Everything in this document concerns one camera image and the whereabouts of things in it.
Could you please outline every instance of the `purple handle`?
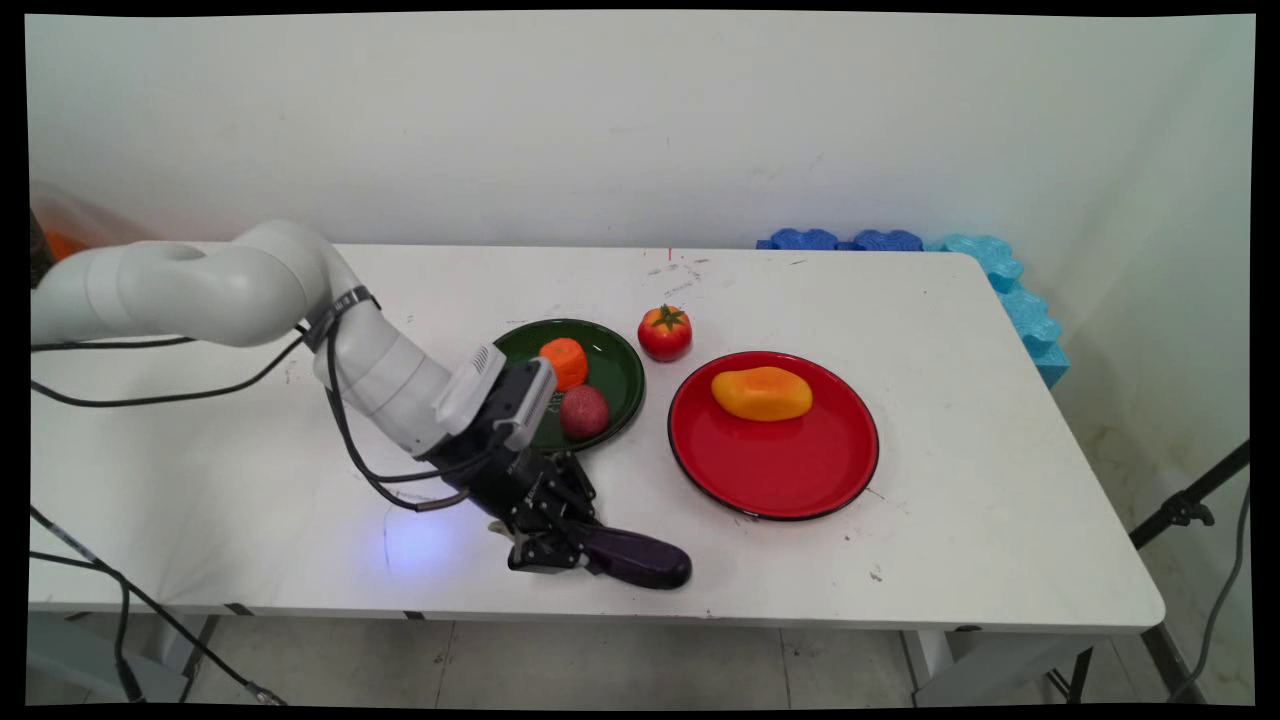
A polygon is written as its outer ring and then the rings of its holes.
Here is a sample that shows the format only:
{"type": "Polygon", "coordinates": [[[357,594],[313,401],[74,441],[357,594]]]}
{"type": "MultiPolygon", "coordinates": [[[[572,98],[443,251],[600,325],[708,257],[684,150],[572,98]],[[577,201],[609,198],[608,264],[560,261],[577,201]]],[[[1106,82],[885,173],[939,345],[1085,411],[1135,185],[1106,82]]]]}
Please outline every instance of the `purple handle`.
{"type": "Polygon", "coordinates": [[[689,553],[671,543],[603,525],[568,525],[570,542],[586,553],[593,573],[659,591],[684,585],[694,573],[689,553]]]}

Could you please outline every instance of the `yellow fruit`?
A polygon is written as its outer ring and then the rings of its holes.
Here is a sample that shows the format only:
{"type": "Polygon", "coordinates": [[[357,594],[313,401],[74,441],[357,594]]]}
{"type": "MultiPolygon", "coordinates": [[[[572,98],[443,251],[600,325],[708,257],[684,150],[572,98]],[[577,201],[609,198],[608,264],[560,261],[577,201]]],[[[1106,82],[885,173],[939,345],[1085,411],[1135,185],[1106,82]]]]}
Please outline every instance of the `yellow fruit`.
{"type": "Polygon", "coordinates": [[[719,373],[712,378],[712,396],[730,415],[762,423],[799,418],[813,407],[809,383],[772,366],[719,373]]]}

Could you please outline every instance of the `red plate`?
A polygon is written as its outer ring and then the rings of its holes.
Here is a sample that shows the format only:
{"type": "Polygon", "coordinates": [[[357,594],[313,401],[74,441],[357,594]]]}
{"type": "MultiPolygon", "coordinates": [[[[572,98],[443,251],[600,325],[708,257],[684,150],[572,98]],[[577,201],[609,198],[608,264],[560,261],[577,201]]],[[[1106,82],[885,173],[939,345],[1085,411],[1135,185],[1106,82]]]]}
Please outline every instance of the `red plate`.
{"type": "Polygon", "coordinates": [[[845,380],[803,357],[736,352],[703,365],[671,401],[667,434],[676,461],[716,501],[768,520],[808,520],[840,510],[870,482],[879,436],[845,380]],[[724,370],[773,365],[813,388],[813,409],[777,423],[742,420],[712,397],[724,370]]]}

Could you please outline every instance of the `white table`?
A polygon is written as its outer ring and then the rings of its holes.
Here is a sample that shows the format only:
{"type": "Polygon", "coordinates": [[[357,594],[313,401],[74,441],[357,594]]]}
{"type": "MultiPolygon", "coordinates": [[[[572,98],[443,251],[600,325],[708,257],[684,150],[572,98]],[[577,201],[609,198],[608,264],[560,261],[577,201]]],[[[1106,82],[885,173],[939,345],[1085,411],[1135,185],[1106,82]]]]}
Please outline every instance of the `white table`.
{"type": "MultiPolygon", "coordinates": [[[[465,503],[415,515],[342,447],[305,348],[253,388],[82,410],[32,393],[32,502],[166,606],[225,614],[724,623],[908,630],[920,705],[982,702],[1164,602],[978,264],[952,254],[339,246],[387,316],[445,366],[541,318],[635,343],[643,313],[686,309],[694,348],[644,359],[644,406],[582,455],[607,524],[669,541],[690,583],[645,591],[585,571],[506,568],[465,503]],[[861,395],[881,460],[849,507],[756,521],[699,492],[667,409],[703,363],[742,350],[813,360],[861,395]],[[955,660],[943,632],[984,641],[955,660]]],[[[93,398],[211,388],[283,345],[49,352],[32,377],[93,398]]],[[[381,473],[421,468],[364,418],[381,473]]],[[[401,491],[422,497],[429,480],[401,491]]],[[[32,524],[31,546],[67,553],[32,524]]],[[[31,562],[31,610],[111,610],[108,578],[31,562]]]]}

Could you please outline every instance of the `floor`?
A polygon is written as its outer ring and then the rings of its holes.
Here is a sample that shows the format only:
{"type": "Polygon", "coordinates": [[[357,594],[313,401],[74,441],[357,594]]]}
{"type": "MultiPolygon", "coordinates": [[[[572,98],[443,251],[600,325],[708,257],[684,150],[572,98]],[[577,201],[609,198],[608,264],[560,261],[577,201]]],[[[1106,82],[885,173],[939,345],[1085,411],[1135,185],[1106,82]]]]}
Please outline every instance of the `floor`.
{"type": "MultiPolygon", "coordinates": [[[[77,623],[104,637],[115,628],[110,614],[77,623]]],[[[129,647],[143,647],[157,623],[131,618],[129,647]]],[[[1164,701],[1151,660],[1134,652],[1142,642],[1132,641],[1094,651],[1085,702],[1164,701]]],[[[293,705],[801,710],[910,707],[913,691],[892,632],[225,616],[212,648],[293,705]]],[[[26,697],[111,702],[31,669],[26,697]]],[[[255,701],[204,661],[187,702],[255,701]]],[[[1001,705],[1048,702],[1061,698],[1039,680],[1001,705]]]]}

